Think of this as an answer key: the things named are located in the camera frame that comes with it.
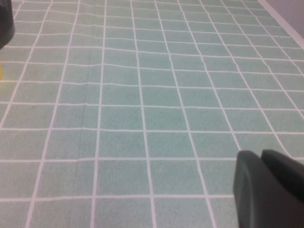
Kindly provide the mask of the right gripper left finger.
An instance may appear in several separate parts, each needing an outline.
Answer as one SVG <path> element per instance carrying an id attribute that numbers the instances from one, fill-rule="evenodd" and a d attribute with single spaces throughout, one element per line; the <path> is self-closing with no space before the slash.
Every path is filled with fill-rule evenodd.
<path id="1" fill-rule="evenodd" d="M 252 151 L 237 154 L 233 194 L 241 228 L 304 226 L 304 198 L 289 193 Z"/>

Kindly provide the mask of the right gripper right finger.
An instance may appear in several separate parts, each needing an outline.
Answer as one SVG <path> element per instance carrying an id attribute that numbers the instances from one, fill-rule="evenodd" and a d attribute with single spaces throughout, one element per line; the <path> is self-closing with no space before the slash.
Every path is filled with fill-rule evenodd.
<path id="1" fill-rule="evenodd" d="M 304 165 L 275 150 L 263 150 L 261 159 L 278 182 L 296 198 L 304 197 Z"/>

